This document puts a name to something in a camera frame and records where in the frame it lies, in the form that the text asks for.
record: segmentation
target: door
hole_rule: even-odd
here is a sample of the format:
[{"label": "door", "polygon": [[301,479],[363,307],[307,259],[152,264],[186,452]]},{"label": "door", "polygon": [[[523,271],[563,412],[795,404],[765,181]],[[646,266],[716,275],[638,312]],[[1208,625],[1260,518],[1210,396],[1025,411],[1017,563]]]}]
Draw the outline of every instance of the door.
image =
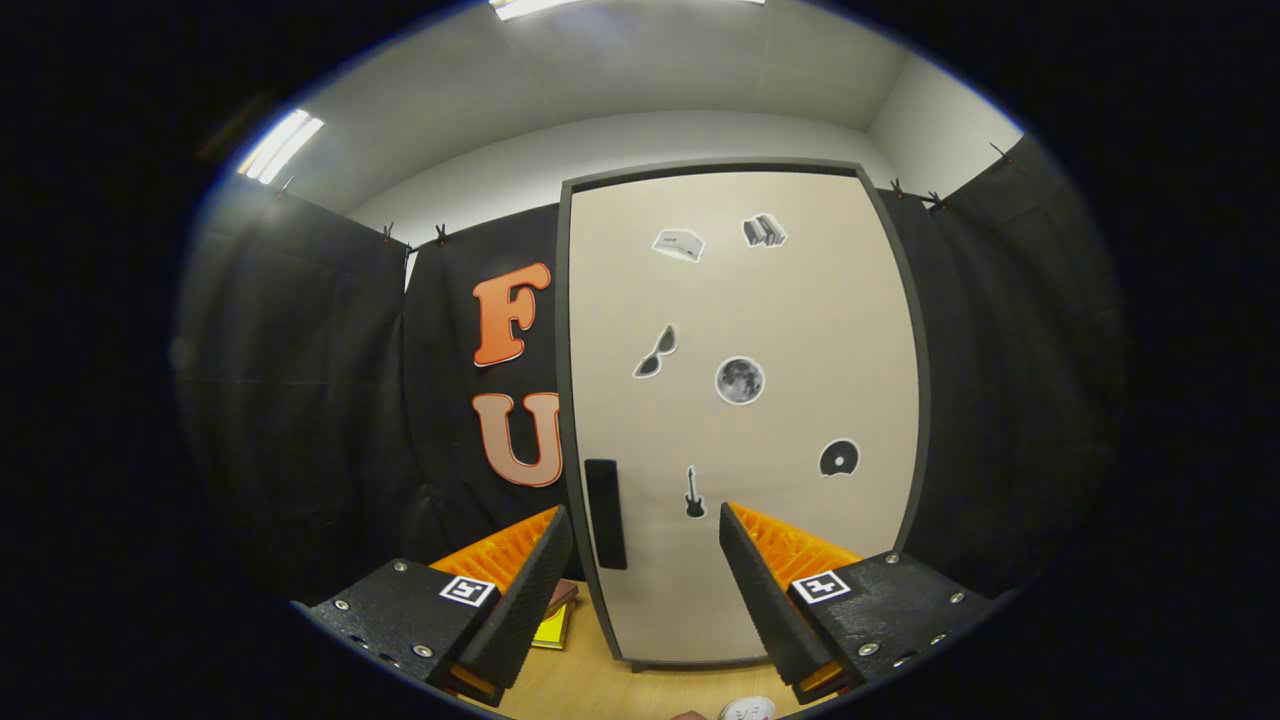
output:
[{"label": "door", "polygon": [[[622,659],[764,656],[723,501],[861,556],[899,539],[920,442],[910,283],[868,186],[831,172],[570,183],[566,480]],[[589,487],[600,461],[612,496]],[[625,569],[599,562],[613,530]]]}]

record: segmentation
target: white round object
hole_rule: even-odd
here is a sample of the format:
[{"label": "white round object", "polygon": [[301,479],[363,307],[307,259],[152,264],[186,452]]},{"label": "white round object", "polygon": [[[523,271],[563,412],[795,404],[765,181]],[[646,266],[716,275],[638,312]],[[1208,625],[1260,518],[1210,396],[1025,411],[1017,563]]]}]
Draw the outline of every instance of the white round object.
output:
[{"label": "white round object", "polygon": [[730,405],[750,405],[764,392],[764,369],[750,357],[735,355],[716,368],[716,393]]},{"label": "white round object", "polygon": [[740,697],[721,710],[719,720],[773,720],[778,708],[767,697]]}]

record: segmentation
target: fluorescent light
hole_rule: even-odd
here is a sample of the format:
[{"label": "fluorescent light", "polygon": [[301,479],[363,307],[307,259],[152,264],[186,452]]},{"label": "fluorescent light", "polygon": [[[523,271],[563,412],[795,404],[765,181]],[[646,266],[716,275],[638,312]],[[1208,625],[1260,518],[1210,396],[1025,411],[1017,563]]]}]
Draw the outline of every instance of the fluorescent light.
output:
[{"label": "fluorescent light", "polygon": [[297,152],[300,147],[302,147],[302,143],[311,140],[311,136],[315,135],[316,131],[320,129],[321,127],[324,127],[324,123],[319,118],[311,118],[310,120],[307,120],[307,124],[302,126],[302,129],[293,133],[289,137],[288,142],[284,143],[284,147],[282,147],[279,152],[276,152],[275,156],[271,158],[271,161],[268,163],[266,169],[262,170],[262,177],[257,178],[257,181],[261,182],[262,184],[266,184],[273,179],[275,179],[275,173],[279,173],[280,168],[283,168],[284,164],[289,161],[289,158],[293,158],[293,154]]},{"label": "fluorescent light", "polygon": [[567,3],[576,3],[577,0],[489,0],[493,5],[495,13],[498,13],[499,20],[509,20],[511,18],[518,18],[520,15],[527,15],[529,13],[536,13],[538,10],[545,10],[548,8],[554,8],[556,5],[564,5]]},{"label": "fluorescent light", "polygon": [[271,161],[275,151],[284,145],[289,136],[292,136],[302,123],[307,120],[310,115],[303,110],[294,110],[289,113],[287,118],[280,120],[280,124],[275,126],[271,132],[266,133],[265,137],[257,143],[257,147],[250,152],[244,163],[241,164],[239,172],[247,174],[251,178],[256,178],[262,168]]}]

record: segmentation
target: black door handle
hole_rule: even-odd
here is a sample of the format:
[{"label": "black door handle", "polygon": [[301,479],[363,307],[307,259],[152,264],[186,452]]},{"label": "black door handle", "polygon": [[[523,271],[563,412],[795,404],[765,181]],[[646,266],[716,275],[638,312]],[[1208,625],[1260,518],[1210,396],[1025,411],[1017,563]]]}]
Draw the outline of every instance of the black door handle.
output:
[{"label": "black door handle", "polygon": [[622,505],[618,500],[618,464],[614,460],[584,460],[586,493],[591,506],[591,534],[595,561],[611,570],[627,569],[627,548],[622,541]]}]

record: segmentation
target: black fabric backdrop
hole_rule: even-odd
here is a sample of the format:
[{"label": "black fabric backdrop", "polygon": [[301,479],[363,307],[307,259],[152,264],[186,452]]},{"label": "black fabric backdrop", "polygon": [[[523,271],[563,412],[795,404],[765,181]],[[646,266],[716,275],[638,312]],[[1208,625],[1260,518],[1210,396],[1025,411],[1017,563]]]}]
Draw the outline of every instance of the black fabric backdrop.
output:
[{"label": "black fabric backdrop", "polygon": [[421,484],[399,395],[406,247],[230,178],[197,225],[174,366],[210,503],[248,571],[315,602],[399,550]]},{"label": "black fabric backdrop", "polygon": [[[1106,479],[1126,334],[1096,228],[1024,138],[943,208],[881,191],[911,266],[929,355],[931,437],[906,551],[986,594],[1024,584]],[[328,597],[393,555],[430,562],[554,505],[484,454],[471,398],[556,392],[558,205],[417,252],[234,181],[195,243],[179,337],[188,436],[241,555],[282,594]],[[545,264],[524,354],[476,368],[486,279]],[[566,577],[581,579],[577,555]]]},{"label": "black fabric backdrop", "polygon": [[881,199],[929,354],[905,550],[998,594],[1047,569],[1108,479],[1130,354],[1111,266],[1083,199],[1029,137],[943,206]]},{"label": "black fabric backdrop", "polygon": [[[406,555],[434,560],[512,523],[556,505],[568,505],[563,478],[547,487],[503,479],[489,465],[480,420],[471,407],[479,393],[507,395],[511,447],[525,462],[538,459],[534,419],[524,398],[556,392],[556,229],[559,205],[535,208],[451,233],[443,243],[417,251],[404,297],[404,396],[413,447],[431,478],[429,502],[411,510],[413,530]],[[509,361],[475,366],[480,346],[480,282],[543,263],[550,269],[545,290],[534,295],[534,324],[513,325],[524,352]],[[582,579],[575,550],[567,578]]]}]

